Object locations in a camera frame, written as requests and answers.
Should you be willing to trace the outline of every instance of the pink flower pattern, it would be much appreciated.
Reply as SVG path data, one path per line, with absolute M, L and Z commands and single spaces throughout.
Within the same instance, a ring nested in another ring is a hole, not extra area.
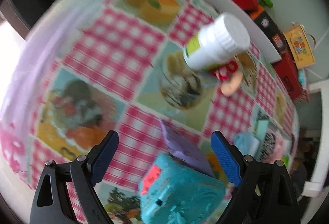
M 22 141 L 14 136 L 14 130 L 14 124 L 10 124 L 7 128 L 0 124 L 0 144 L 4 159 L 14 172 L 19 172 L 21 171 L 20 156 L 26 154 L 26 149 Z

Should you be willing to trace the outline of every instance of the light blue item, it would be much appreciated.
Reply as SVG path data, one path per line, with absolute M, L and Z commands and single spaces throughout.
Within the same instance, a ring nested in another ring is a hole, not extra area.
M 298 81 L 303 89 L 307 88 L 307 78 L 305 69 L 298 70 Z
M 161 153 L 153 166 L 159 176 L 142 195 L 139 183 L 140 217 L 145 224 L 200 224 L 219 206 L 225 195 L 224 184 Z
M 249 132 L 241 132 L 235 135 L 234 145 L 239 149 L 242 155 L 249 154 L 255 157 L 259 147 L 259 140 Z

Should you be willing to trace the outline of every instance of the purple foam sheet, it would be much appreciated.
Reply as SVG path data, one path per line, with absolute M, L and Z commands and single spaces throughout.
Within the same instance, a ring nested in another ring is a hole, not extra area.
M 196 145 L 179 135 L 170 126 L 165 125 L 162 120 L 160 120 L 160 124 L 164 141 L 171 155 L 183 160 L 195 170 L 214 177 L 207 158 Z

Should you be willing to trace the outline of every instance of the table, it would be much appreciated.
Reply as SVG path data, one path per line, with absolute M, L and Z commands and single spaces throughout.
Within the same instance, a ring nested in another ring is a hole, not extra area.
M 46 160 L 67 162 L 86 154 L 107 130 L 119 133 L 118 150 L 97 186 L 101 202 L 118 223 L 118 212 L 139 220 L 137 184 L 155 157 L 167 151 L 159 118 L 205 154 L 211 152 L 213 131 L 232 142 L 236 133 L 254 132 L 258 119 L 269 119 L 286 139 L 298 136 L 287 91 L 254 44 L 236 59 L 245 78 L 234 95 L 225 97 L 218 85 L 208 84 L 191 108 L 170 106 L 159 88 L 164 59 L 181 51 L 218 13 L 202 0 L 157 1 L 162 0 L 142 0 L 138 6 L 148 6 L 143 13 L 127 0 L 104 1 L 96 18 L 56 53 L 31 115 L 29 172 L 23 179 L 32 188 Z M 148 14 L 159 5 L 170 8 L 159 14 L 160 23 Z M 85 222 L 73 185 L 68 188 L 77 218 Z

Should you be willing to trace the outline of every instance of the metal screw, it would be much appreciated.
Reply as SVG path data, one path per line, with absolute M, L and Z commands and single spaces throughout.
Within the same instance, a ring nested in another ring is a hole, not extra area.
M 83 162 L 85 159 L 86 159 L 85 155 L 79 155 L 77 158 L 78 162 Z
M 244 159 L 247 161 L 247 162 L 251 162 L 253 160 L 252 156 L 247 154 L 245 155 Z
M 47 160 L 46 166 L 51 166 L 54 163 L 54 160 Z
M 285 163 L 284 163 L 283 161 L 281 161 L 281 160 L 277 160 L 277 161 L 276 161 L 276 164 L 277 164 L 278 166 L 283 166 Z

